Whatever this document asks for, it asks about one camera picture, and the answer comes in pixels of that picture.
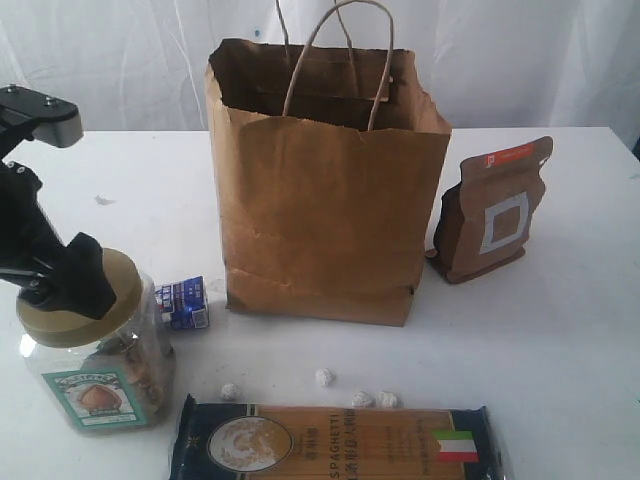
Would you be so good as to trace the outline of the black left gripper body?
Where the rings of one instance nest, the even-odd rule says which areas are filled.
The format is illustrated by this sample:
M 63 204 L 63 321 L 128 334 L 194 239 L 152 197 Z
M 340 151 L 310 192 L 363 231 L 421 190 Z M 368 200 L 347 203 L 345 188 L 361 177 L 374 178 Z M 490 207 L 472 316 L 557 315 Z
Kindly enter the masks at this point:
M 64 245 L 41 209 L 43 183 L 28 167 L 1 163 L 1 278 L 27 290 L 46 290 Z

